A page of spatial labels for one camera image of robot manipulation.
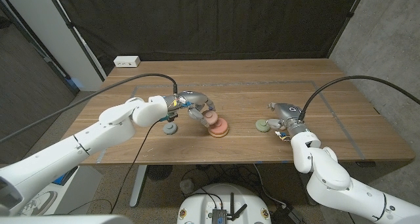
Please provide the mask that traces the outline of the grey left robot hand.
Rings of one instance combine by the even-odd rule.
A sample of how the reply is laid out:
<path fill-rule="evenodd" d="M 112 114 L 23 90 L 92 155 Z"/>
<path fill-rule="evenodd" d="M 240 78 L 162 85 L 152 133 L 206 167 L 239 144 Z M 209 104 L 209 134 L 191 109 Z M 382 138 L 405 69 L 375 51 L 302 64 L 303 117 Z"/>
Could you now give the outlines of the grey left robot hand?
<path fill-rule="evenodd" d="M 188 109 L 188 115 L 193 119 L 200 121 L 205 127 L 209 127 L 210 123 L 204 118 L 201 110 L 207 106 L 208 110 L 215 111 L 213 101 L 203 93 L 195 91 L 183 91 L 164 97 L 167 103 L 167 116 L 165 120 L 172 122 L 178 116 L 178 110 L 182 108 Z"/>

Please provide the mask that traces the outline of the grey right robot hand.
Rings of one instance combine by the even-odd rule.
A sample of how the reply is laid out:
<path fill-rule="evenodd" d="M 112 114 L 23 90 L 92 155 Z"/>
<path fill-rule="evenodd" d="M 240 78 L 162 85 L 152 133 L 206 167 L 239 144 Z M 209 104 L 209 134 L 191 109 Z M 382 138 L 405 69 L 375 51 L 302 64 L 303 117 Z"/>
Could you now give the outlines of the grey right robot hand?
<path fill-rule="evenodd" d="M 277 118 L 267 120 L 267 124 L 272 129 L 280 131 L 287 130 L 291 137 L 298 133 L 310 132 L 305 123 L 299 119 L 301 109 L 295 105 L 287 103 L 271 102 L 267 106 L 271 111 L 275 111 Z"/>

